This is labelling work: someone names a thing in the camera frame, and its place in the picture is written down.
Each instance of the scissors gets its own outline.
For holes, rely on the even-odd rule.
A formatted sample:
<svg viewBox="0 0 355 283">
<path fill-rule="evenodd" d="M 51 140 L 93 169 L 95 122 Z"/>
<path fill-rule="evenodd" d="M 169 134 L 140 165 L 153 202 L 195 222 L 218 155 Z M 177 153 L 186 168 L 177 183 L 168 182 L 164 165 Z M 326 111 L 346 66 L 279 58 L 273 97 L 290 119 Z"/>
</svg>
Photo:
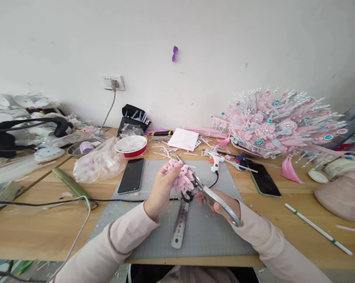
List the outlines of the scissors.
<svg viewBox="0 0 355 283">
<path fill-rule="evenodd" d="M 181 161 L 184 165 L 186 165 L 186 162 L 184 161 L 183 158 L 181 158 L 181 156 L 179 154 L 174 154 L 174 156 L 177 158 L 178 161 Z M 214 205 L 214 203 L 218 202 L 224 209 L 225 211 L 228 213 L 228 215 L 232 218 L 231 223 L 234 224 L 236 227 L 240 226 L 240 219 L 239 217 L 235 214 L 235 212 L 231 209 L 231 207 L 229 207 L 225 201 L 223 199 L 221 199 L 216 193 L 214 193 L 211 189 L 209 189 L 207 186 L 205 186 L 204 184 L 202 184 L 202 182 L 200 181 L 200 179 L 194 174 L 192 174 L 193 176 L 193 181 L 192 184 L 195 188 L 198 189 L 199 192 L 201 192 L 206 199 L 209 201 L 209 203 L 211 205 Z M 183 196 L 184 201 L 186 202 L 190 202 L 193 199 L 192 193 L 190 191 L 187 192 L 187 194 L 190 196 L 190 199 L 186 199 Z"/>
</svg>

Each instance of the hand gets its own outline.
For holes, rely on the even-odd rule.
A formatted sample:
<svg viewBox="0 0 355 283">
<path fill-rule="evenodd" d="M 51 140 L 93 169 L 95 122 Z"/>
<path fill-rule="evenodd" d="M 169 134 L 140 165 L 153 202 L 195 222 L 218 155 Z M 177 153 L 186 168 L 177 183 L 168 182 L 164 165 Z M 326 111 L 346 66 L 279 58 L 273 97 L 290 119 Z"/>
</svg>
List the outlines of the hand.
<svg viewBox="0 0 355 283">
<path fill-rule="evenodd" d="M 168 165 L 168 163 L 163 165 L 156 174 L 151 194 L 143 205 L 146 214 L 154 221 L 158 218 L 162 210 L 167 207 L 170 200 L 172 181 L 178 176 L 180 169 L 183 166 L 182 164 L 179 164 L 165 175 L 167 171 L 164 167 L 166 165 Z"/>
<path fill-rule="evenodd" d="M 240 219 L 240 205 L 239 202 L 236 199 L 233 199 L 232 197 L 229 197 L 227 194 L 224 192 L 221 192 L 219 190 L 212 189 L 213 193 L 215 193 L 217 196 L 219 196 L 227 205 L 234 211 L 234 213 L 239 217 Z M 200 200 L 200 206 L 204 203 L 205 196 L 201 193 L 198 192 L 194 196 L 195 198 L 199 198 Z M 226 210 L 218 203 L 215 202 L 214 205 L 212 206 L 208 200 L 206 200 L 208 206 L 211 208 L 212 211 L 215 211 L 216 213 L 219 213 L 223 217 L 225 217 L 228 221 L 233 221 L 233 218 L 226 212 Z"/>
</svg>

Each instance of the floor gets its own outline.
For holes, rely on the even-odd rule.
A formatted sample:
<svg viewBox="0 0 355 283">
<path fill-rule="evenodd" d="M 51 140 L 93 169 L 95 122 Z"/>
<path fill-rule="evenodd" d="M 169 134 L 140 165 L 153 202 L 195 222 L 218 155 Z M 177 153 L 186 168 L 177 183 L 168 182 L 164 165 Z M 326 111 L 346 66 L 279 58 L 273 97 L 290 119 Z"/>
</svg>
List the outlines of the floor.
<svg viewBox="0 0 355 283">
<path fill-rule="evenodd" d="M 24 261 L 18 261 L 14 264 L 13 274 L 23 265 Z M 19 277 L 28 280 L 47 280 L 57 268 L 60 262 L 34 261 L 28 269 Z M 111 283 L 125 283 L 128 274 L 129 264 L 123 264 L 115 274 Z M 280 283 L 267 268 L 254 268 L 256 276 L 260 283 Z M 355 283 L 355 270 L 323 270 L 323 272 L 334 283 Z M 0 278 L 0 283 L 18 282 L 10 278 Z"/>
</svg>

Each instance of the purple bow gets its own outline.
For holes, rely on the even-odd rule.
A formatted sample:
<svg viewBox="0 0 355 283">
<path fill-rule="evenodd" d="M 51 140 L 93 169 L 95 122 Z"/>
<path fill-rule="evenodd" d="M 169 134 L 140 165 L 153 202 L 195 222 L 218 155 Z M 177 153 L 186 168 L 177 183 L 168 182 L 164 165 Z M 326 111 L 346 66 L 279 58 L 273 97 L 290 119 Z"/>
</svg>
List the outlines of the purple bow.
<svg viewBox="0 0 355 283">
<path fill-rule="evenodd" d="M 179 49 L 176 47 L 176 46 L 174 46 L 174 54 L 172 55 L 172 61 L 173 62 L 175 62 L 175 54 L 176 54 L 176 52 L 178 51 Z"/>
</svg>

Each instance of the white wall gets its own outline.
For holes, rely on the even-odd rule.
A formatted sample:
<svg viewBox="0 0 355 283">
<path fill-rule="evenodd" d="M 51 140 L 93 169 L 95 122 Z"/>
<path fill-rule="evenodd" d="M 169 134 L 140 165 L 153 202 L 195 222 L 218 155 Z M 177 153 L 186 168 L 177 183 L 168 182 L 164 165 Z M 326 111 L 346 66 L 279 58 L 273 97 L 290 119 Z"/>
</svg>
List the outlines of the white wall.
<svg viewBox="0 0 355 283">
<path fill-rule="evenodd" d="M 177 62 L 172 49 L 179 48 Z M 355 0 L 0 0 L 0 93 L 57 95 L 106 125 L 126 103 L 154 128 L 211 126 L 233 92 L 308 90 L 335 110 L 355 103 Z"/>
</svg>

